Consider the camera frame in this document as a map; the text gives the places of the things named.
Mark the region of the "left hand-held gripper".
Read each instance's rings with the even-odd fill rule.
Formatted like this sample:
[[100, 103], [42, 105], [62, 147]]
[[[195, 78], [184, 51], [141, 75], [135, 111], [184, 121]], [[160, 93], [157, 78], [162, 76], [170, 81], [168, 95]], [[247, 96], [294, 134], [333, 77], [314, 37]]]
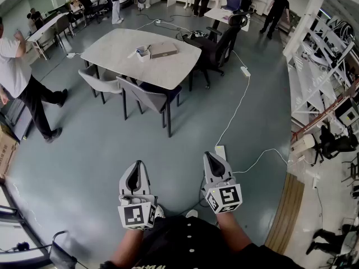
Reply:
[[[118, 212], [122, 226], [146, 230], [154, 226], [157, 197], [150, 194], [150, 181], [145, 164], [138, 160], [126, 169], [119, 180]], [[143, 195], [125, 195], [134, 192]]]

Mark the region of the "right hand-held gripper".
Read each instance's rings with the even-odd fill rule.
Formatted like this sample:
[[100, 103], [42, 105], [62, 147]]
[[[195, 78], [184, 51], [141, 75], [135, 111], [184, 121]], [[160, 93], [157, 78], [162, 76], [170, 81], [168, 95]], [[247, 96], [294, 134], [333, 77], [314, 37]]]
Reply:
[[241, 186], [232, 176], [232, 169], [225, 159], [206, 151], [204, 173], [205, 184], [201, 193], [216, 215], [234, 211], [242, 204]]

